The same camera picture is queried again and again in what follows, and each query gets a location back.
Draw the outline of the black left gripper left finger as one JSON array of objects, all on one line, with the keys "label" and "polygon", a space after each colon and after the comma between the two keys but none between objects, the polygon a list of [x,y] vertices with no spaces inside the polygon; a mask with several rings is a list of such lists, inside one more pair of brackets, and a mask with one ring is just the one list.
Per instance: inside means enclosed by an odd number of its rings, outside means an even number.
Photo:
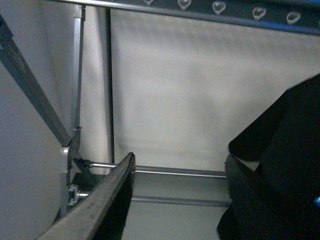
[{"label": "black left gripper left finger", "polygon": [[118,201],[117,196],[128,184],[129,197],[124,203],[130,203],[132,198],[133,180],[136,161],[133,152],[110,171],[110,173],[95,187],[70,213],[55,223],[39,240],[92,240],[102,225],[108,212]]}]

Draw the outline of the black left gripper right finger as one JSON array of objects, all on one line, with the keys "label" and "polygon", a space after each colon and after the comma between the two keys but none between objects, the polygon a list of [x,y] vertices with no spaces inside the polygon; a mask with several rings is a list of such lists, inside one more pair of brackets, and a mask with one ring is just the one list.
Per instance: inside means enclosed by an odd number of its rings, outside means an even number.
[{"label": "black left gripper right finger", "polygon": [[254,218],[259,214],[259,198],[246,173],[250,169],[231,154],[225,160],[225,173],[231,206],[237,218]]}]

